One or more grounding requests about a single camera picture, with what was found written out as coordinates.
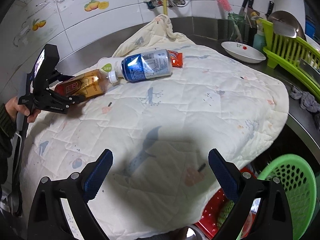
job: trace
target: white plate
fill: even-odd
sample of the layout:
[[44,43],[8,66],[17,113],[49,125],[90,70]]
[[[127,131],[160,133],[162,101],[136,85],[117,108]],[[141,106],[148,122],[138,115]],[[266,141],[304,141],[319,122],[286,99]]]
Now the white plate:
[[263,60],[266,60],[265,55],[263,55],[260,51],[245,44],[232,41],[225,41],[221,43],[221,46],[232,57],[235,57],[236,59],[239,59],[247,63],[260,63]]
[[307,43],[309,43],[312,47],[314,47],[317,51],[320,52],[320,45],[316,43],[312,38],[306,35]]

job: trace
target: quilted mat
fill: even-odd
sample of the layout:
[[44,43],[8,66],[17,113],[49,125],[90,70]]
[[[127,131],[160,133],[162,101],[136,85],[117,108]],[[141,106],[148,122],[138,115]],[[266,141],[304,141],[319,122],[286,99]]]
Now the quilted mat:
[[114,164],[88,203],[107,236],[134,240],[181,228],[201,218],[220,188],[208,166],[212,148],[242,168],[277,138],[289,110],[279,80],[173,33],[164,15],[114,57],[154,49],[182,52],[183,68],[170,77],[121,80],[68,115],[42,112],[30,125],[21,173],[26,217],[43,176],[81,172],[108,148]]

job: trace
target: white tiled wall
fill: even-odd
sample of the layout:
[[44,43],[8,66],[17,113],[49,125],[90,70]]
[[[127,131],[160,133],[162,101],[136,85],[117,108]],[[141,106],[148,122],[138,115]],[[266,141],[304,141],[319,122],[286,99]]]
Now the white tiled wall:
[[[0,24],[0,101],[13,96],[23,71],[29,72],[46,43],[58,46],[60,59],[118,30],[146,23],[163,8],[148,10],[146,0],[20,0]],[[169,8],[169,17],[226,18],[217,0],[190,0],[184,8]],[[253,8],[266,13],[270,0],[255,0]],[[271,0],[275,10],[291,12],[304,28],[303,0]],[[238,13],[243,0],[229,0]],[[33,21],[41,27],[33,28]]]

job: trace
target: pink brush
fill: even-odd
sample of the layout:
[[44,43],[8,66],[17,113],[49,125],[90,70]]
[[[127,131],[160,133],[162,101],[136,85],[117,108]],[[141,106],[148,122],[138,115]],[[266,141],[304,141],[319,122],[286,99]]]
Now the pink brush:
[[[231,5],[230,5],[228,0],[218,0],[218,3],[220,3],[222,5],[223,9],[226,12],[231,12],[232,11],[232,7],[231,7]],[[235,22],[234,18],[231,17],[231,19],[233,21],[233,25],[234,25],[236,33],[237,33],[236,41],[243,42],[239,27],[236,25],[236,22]]]
[[222,5],[223,9],[227,12],[232,11],[232,7],[228,0],[218,0],[218,2]]

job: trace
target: human hand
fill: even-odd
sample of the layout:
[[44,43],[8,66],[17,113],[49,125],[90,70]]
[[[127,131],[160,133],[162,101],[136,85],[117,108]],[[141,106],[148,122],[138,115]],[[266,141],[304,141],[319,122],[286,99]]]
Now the human hand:
[[17,119],[18,112],[28,117],[28,123],[34,122],[41,113],[41,110],[35,109],[33,113],[30,115],[29,109],[25,105],[18,105],[18,98],[11,98],[6,104],[5,109],[7,113],[11,117],[11,119],[15,122]]

